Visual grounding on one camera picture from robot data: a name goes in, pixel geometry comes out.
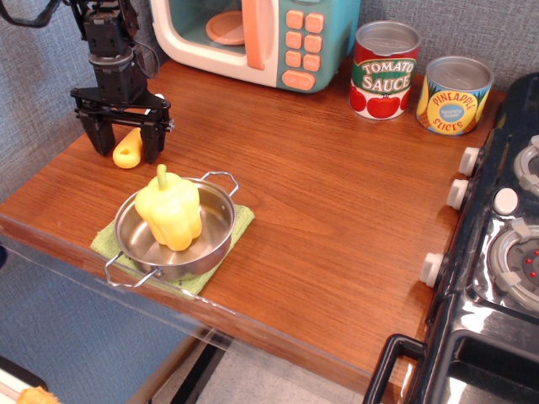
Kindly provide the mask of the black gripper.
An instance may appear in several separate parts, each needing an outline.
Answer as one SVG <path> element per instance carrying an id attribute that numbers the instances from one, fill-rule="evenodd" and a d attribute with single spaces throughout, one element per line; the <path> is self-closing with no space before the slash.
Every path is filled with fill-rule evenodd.
<path id="1" fill-rule="evenodd" d="M 134 56 L 90 56 L 88 59 L 97 86 L 74 88 L 71 95 L 94 150 L 108 156 L 115 147 L 112 124 L 100 117 L 121 125 L 142 125 L 143 154 L 147 163 L 154 163 L 164 149 L 166 132 L 174 128 L 169 114 L 170 102 L 150 93 L 147 77 Z"/>

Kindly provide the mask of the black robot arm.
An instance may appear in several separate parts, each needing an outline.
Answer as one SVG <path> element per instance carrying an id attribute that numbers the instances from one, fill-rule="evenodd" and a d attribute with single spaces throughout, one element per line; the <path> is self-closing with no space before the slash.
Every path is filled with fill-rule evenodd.
<path id="1" fill-rule="evenodd" d="M 153 163 L 163 151 L 165 135 L 173 129 L 170 102 L 150 93 L 142 55 L 136 41 L 140 28 L 129 1 L 72 1 L 71 9 L 97 86 L 74 88 L 75 113 L 94 150 L 102 156 L 115 148 L 114 125 L 141 130 L 143 156 Z"/>

